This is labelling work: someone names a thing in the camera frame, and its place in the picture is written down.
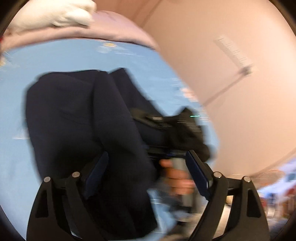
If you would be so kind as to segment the person right hand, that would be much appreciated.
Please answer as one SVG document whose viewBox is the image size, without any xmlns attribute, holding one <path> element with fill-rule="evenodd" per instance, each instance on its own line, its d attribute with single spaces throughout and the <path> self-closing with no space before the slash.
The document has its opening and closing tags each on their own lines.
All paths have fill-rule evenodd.
<svg viewBox="0 0 296 241">
<path fill-rule="evenodd" d="M 192 194 L 195 189 L 194 181 L 189 178 L 187 172 L 173 167 L 171 160 L 162 159 L 164 182 L 172 196 Z"/>
</svg>

